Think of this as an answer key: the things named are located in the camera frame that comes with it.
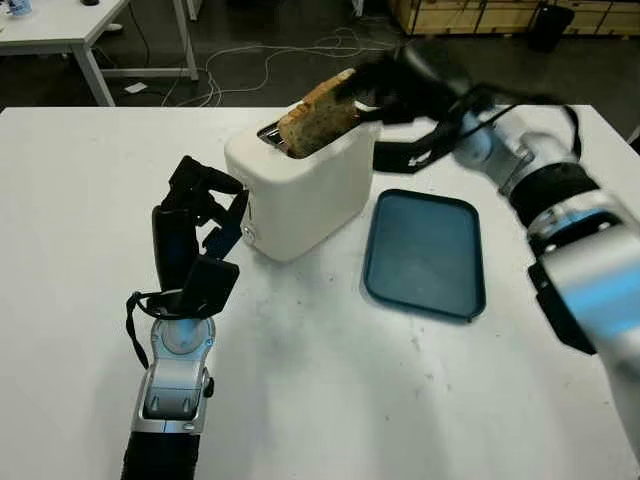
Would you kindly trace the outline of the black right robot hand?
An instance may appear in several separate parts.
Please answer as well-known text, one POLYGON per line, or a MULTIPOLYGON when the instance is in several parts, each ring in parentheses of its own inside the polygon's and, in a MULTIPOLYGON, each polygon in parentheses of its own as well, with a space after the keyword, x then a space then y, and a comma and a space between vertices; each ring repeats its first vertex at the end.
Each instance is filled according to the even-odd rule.
POLYGON ((335 90, 338 100, 372 99, 363 122, 409 123, 426 117, 439 122, 472 89, 472 81, 446 47, 418 39, 362 63, 335 90))

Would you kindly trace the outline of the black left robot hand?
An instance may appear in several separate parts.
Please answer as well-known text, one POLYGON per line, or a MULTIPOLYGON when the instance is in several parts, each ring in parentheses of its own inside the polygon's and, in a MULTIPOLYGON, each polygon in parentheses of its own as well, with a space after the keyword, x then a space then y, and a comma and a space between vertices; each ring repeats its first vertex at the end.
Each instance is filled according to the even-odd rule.
POLYGON ((229 174, 186 155, 152 211, 155 265, 163 291, 181 288, 201 251, 224 259, 241 237, 249 192, 229 174))

